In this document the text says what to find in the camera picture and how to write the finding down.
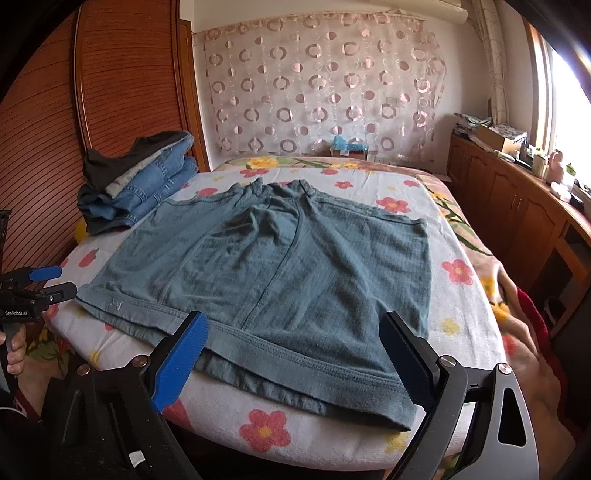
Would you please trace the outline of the person's left hand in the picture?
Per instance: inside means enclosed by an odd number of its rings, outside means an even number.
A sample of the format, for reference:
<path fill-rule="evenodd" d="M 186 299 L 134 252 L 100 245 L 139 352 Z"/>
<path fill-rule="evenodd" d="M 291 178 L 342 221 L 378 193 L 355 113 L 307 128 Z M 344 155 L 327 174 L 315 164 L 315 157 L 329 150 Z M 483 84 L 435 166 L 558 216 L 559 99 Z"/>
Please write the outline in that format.
<path fill-rule="evenodd" d="M 13 376 L 18 376 L 24 369 L 24 358 L 26 355 L 26 328 L 23 324 L 18 325 L 19 329 L 13 335 L 11 351 L 7 355 L 7 371 Z"/>

